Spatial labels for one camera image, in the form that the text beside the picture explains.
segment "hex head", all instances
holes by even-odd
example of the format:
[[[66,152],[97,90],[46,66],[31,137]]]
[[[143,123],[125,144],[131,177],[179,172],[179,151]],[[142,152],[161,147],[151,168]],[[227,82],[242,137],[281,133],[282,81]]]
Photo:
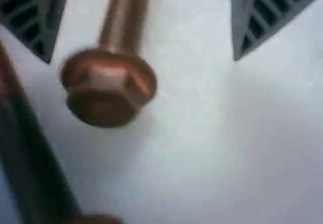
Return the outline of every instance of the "hex head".
[[[64,224],[123,224],[124,222],[113,215],[85,215],[78,216],[72,220],[64,222]]]
[[[93,126],[128,124],[156,93],[153,69],[135,55],[88,49],[65,61],[61,71],[67,105]]]

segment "metal rod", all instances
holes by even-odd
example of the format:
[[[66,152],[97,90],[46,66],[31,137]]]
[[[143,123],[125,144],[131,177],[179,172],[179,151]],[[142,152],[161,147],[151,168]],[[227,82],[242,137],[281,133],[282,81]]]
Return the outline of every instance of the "metal rod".
[[[58,224],[80,208],[0,44],[0,159],[25,224]]]

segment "gray plastic part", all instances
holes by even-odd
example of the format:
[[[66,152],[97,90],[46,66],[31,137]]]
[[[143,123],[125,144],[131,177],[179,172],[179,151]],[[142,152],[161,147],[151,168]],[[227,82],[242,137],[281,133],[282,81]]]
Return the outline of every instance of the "gray plastic part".
[[[0,22],[49,63],[66,0],[0,0]]]
[[[232,0],[234,60],[239,60],[294,19],[313,0]]]

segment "bolt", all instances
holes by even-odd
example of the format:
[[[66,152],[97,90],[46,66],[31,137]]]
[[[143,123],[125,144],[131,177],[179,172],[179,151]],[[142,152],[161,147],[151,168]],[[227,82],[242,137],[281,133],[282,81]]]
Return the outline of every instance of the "bolt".
[[[111,0],[98,48],[64,62],[67,105],[85,123],[124,126],[155,96],[156,75],[137,55],[146,5],[147,0]]]

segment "white background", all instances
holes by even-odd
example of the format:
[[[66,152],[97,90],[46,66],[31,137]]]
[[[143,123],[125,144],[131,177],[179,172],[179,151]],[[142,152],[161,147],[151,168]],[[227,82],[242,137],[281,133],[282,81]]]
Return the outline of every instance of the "white background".
[[[95,45],[108,1],[67,1],[49,66],[0,29],[83,211],[130,224],[321,223],[323,0],[239,64],[230,0],[150,0],[141,55],[158,96],[128,127],[102,130],[68,111],[58,68]],[[0,222],[16,223],[0,186]]]

